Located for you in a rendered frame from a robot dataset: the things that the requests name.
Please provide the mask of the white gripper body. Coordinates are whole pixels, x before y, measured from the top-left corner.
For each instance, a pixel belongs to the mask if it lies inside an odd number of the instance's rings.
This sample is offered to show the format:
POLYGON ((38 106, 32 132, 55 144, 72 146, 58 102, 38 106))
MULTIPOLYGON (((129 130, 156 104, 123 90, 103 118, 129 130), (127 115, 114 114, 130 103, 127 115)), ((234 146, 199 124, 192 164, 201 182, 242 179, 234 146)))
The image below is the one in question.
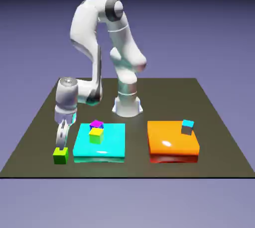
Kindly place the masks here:
POLYGON ((58 125, 57 134, 56 134, 56 147, 63 149, 67 142, 69 132, 69 124, 65 119, 58 125))

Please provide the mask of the small green cube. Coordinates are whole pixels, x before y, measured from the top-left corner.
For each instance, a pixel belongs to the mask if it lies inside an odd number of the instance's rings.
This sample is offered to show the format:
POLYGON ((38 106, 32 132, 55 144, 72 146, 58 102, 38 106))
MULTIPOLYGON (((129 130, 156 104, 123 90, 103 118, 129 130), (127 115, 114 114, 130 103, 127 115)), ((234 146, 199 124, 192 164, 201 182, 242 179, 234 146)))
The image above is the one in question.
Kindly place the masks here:
POLYGON ((69 157, 68 147, 64 147, 60 150, 59 147, 56 147, 53 152, 54 164, 67 164, 69 157))

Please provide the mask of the small yellow cube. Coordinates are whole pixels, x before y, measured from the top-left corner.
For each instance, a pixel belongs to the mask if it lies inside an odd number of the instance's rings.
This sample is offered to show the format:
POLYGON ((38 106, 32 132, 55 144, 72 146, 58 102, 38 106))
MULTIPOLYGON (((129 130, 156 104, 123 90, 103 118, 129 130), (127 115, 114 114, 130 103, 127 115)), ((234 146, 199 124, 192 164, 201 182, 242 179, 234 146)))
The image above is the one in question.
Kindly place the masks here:
POLYGON ((92 144, 101 144, 104 139, 104 130, 93 127, 89 132, 89 142, 92 144))

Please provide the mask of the small magenta cube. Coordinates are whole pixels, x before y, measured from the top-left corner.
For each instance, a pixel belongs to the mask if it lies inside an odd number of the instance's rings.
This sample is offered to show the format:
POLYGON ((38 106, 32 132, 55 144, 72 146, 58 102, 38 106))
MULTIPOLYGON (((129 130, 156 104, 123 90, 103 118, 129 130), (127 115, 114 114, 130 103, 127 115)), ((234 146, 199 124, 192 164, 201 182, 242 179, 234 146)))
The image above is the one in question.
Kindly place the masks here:
POLYGON ((90 129, 92 128, 104 128, 104 123, 102 121, 99 120, 94 120, 90 123, 90 129))

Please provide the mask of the small cyan cube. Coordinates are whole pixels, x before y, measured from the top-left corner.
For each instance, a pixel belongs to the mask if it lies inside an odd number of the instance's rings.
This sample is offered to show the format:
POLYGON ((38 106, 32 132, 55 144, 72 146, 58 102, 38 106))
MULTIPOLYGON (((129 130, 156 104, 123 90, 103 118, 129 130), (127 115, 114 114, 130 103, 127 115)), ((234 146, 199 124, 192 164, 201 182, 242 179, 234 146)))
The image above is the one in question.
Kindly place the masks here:
POLYGON ((182 121, 181 133, 191 135, 194 127, 194 121, 184 119, 182 121))

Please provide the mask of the large cyan box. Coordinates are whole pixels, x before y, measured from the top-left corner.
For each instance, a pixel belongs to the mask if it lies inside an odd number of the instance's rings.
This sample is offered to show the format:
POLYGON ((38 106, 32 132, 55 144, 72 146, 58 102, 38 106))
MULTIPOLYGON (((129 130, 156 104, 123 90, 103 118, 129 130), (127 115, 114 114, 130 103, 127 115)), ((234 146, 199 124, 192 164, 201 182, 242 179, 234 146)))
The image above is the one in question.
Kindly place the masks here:
POLYGON ((103 141, 100 144, 90 142, 90 125, 80 124, 73 148, 75 163, 125 161, 125 124, 104 124, 103 141))

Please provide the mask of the large orange box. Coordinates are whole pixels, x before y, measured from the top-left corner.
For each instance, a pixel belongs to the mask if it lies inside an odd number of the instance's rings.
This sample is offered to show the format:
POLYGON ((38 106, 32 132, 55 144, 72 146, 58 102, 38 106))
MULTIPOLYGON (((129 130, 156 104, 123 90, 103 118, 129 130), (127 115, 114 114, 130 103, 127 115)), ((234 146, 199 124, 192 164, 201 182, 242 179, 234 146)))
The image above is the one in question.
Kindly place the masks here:
POLYGON ((148 121, 147 139, 151 163, 196 163, 200 145, 194 129, 181 133, 180 121, 148 121))

